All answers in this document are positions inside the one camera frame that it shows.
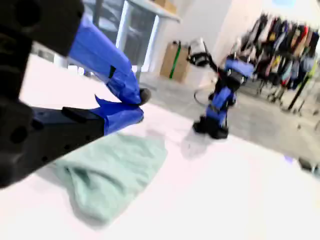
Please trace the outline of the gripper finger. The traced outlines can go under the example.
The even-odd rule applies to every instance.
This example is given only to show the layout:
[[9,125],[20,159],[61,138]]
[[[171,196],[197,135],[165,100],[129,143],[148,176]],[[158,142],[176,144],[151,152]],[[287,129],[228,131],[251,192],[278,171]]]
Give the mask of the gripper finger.
[[18,118],[22,128],[22,149],[14,164],[14,180],[23,180],[33,172],[62,156],[101,137],[141,122],[144,112],[135,104],[96,98],[98,107],[49,109],[28,107]]
[[127,56],[85,14],[81,0],[33,0],[34,41],[93,72],[121,102],[143,105],[142,88]]

